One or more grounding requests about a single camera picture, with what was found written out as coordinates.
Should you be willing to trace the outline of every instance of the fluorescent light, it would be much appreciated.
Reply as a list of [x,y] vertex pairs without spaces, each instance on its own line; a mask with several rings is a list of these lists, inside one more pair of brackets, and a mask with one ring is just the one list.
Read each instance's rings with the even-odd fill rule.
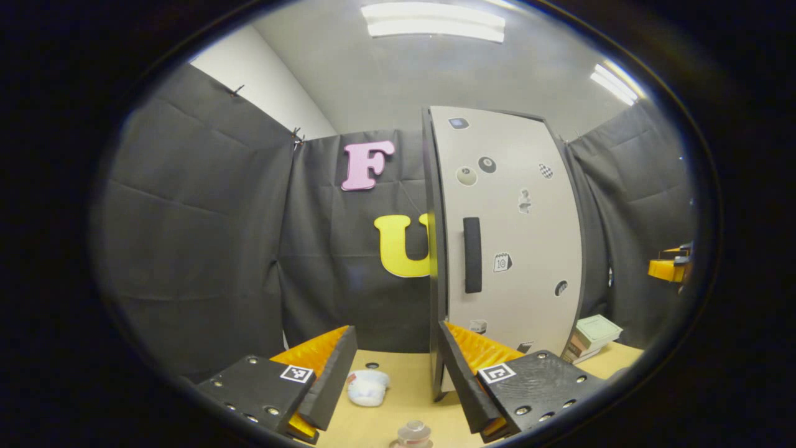
[[425,2],[379,3],[362,7],[373,37],[396,34],[450,34],[503,42],[505,19],[461,6]]
[[624,103],[625,103],[625,104],[627,104],[628,106],[632,106],[632,105],[633,105],[633,100],[632,100],[632,99],[631,99],[631,98],[630,98],[628,95],[626,95],[626,94],[625,94],[625,93],[624,93],[622,90],[620,90],[618,87],[616,87],[615,85],[613,85],[613,84],[612,84],[612,83],[611,83],[611,82],[610,82],[610,81],[609,81],[609,80],[608,80],[606,77],[604,77],[603,75],[601,75],[601,74],[599,74],[599,73],[597,73],[597,72],[594,72],[594,73],[592,73],[592,74],[591,74],[590,78],[591,78],[593,81],[596,81],[596,82],[597,82],[597,84],[600,84],[600,85],[602,85],[604,88],[606,88],[607,90],[609,90],[611,93],[613,93],[613,94],[614,94],[614,95],[615,95],[617,98],[619,98],[619,99],[620,99],[622,102],[624,102]]
[[625,95],[629,96],[633,101],[638,99],[638,95],[635,94],[627,84],[623,83],[619,78],[616,77],[613,73],[609,72],[602,67],[600,64],[595,65],[595,72],[603,75],[607,80],[611,82],[611,84],[615,85],[619,90],[623,91]]
[[485,41],[503,42],[503,33],[499,31],[469,23],[442,20],[391,20],[369,25],[368,32],[373,37],[396,34],[450,34],[475,37]]
[[644,97],[645,97],[645,95],[644,95],[644,91],[642,90],[642,88],[641,88],[641,87],[639,87],[639,85],[636,83],[636,81],[635,81],[635,80],[634,80],[632,77],[630,77],[630,75],[628,75],[627,73],[625,73],[625,71],[624,71],[624,70],[620,69],[618,65],[614,64],[614,63],[613,63],[613,62],[611,62],[611,61],[604,61],[604,62],[603,62],[603,65],[605,65],[606,67],[608,67],[608,68],[609,68],[609,69],[610,69],[612,72],[616,73],[616,76],[618,76],[618,77],[622,78],[622,81],[624,81],[624,82],[625,82],[625,84],[626,84],[628,87],[630,87],[631,89],[633,89],[633,91],[634,91],[634,92],[635,92],[635,93],[636,93],[636,94],[637,94],[639,97],[641,97],[641,98],[644,98]]

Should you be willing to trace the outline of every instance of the white wall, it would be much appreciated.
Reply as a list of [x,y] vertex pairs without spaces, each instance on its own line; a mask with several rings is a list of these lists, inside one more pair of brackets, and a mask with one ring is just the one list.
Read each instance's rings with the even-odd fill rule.
[[327,118],[293,73],[253,26],[245,26],[216,42],[191,61],[279,121],[285,128],[301,128],[308,140],[335,136]]

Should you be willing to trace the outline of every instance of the black handle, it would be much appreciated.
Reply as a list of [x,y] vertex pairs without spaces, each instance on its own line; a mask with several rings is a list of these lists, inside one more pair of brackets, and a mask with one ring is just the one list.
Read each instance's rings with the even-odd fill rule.
[[481,292],[481,222],[464,218],[464,292]]

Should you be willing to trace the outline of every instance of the checkered flag sticker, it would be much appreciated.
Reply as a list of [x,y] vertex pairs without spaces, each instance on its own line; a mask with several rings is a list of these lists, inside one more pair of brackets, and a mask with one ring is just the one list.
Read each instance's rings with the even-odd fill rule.
[[552,179],[552,168],[548,167],[544,163],[539,163],[539,172],[544,176],[545,179]]

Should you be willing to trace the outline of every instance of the gray fabric backdrop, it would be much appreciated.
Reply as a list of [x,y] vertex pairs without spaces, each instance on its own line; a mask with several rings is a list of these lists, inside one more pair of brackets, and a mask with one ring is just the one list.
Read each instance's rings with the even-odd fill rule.
[[[588,261],[602,257],[614,272],[613,286],[589,295],[581,316],[603,314],[624,329],[620,342],[644,348],[681,299],[679,284],[650,277],[647,269],[659,251],[693,239],[687,154],[677,130],[646,100],[566,147],[580,194],[593,202],[587,214],[597,211],[604,234],[605,254],[589,249]],[[598,290],[596,281],[593,287]]]
[[[381,140],[392,141],[396,152],[385,156],[376,186],[343,191],[343,147]],[[407,255],[428,253],[418,222],[426,213],[420,145],[420,132],[375,131],[311,140],[296,151],[278,256],[289,344],[352,324],[365,350],[428,351],[428,277],[387,272],[373,225],[383,215],[408,216]]]
[[121,141],[99,205],[98,273],[155,359],[201,380],[281,352],[290,132],[187,65]]

